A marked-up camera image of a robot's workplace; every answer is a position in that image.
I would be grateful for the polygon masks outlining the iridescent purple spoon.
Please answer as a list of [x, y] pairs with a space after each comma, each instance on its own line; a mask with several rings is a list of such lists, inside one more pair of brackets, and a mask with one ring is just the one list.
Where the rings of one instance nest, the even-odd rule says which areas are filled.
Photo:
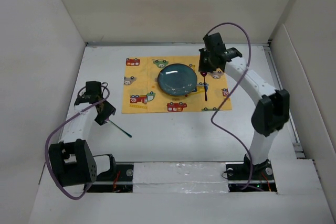
[[205, 95], [205, 101], [208, 100], [207, 98], [207, 83], [205, 77], [207, 76], [207, 72], [200, 72], [201, 76], [203, 77], [203, 86], [204, 86], [204, 95]]

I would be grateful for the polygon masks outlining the iridescent fork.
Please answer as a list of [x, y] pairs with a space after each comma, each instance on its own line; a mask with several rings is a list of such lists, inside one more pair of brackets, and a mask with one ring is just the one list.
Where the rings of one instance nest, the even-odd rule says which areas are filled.
[[127, 131], [125, 131], [124, 129], [122, 129], [121, 127], [119, 127], [117, 124], [115, 124], [114, 122], [112, 122], [110, 119], [108, 119], [108, 122], [110, 122], [113, 126], [115, 126], [118, 130], [120, 130], [123, 134], [125, 134], [127, 137], [132, 138], [132, 135], [130, 133], [128, 133]]

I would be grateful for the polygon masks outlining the dark teal patterned plate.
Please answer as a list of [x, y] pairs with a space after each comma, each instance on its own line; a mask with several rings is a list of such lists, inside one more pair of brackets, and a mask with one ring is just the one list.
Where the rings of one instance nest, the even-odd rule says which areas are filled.
[[198, 84], [195, 71], [181, 63], [174, 63], [163, 68], [157, 81], [164, 93], [175, 97], [188, 95], [195, 90]]

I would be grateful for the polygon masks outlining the yellow vehicle-print cloth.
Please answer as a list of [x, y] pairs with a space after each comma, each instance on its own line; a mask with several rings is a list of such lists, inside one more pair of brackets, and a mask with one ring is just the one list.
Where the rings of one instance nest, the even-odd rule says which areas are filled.
[[[198, 84], [193, 92], [182, 97], [164, 93], [158, 83], [159, 72], [172, 63], [191, 67]], [[122, 113], [201, 112], [215, 111], [228, 96], [226, 75], [221, 70], [207, 74], [205, 101], [203, 77], [198, 72], [197, 56], [127, 57], [123, 81]]]

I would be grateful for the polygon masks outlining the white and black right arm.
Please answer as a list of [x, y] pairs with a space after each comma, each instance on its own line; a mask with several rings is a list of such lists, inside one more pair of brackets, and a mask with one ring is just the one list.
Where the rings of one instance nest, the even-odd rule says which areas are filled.
[[247, 178], [254, 179], [266, 167], [272, 143], [289, 120], [289, 92], [276, 89], [251, 70], [250, 59], [244, 59], [236, 48], [227, 48], [220, 33], [205, 35], [203, 41], [199, 72], [211, 74], [221, 70], [243, 88], [255, 105], [251, 116], [254, 136], [241, 169]]

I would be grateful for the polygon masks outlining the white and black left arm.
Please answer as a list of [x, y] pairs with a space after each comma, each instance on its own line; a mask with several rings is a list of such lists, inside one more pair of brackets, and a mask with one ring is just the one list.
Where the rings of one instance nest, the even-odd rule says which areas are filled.
[[98, 169], [87, 139], [92, 125], [106, 124], [116, 112], [103, 96], [103, 90], [99, 81], [86, 82], [74, 102], [76, 117], [69, 121], [61, 140], [48, 148], [51, 169], [61, 187], [84, 185], [97, 179]]

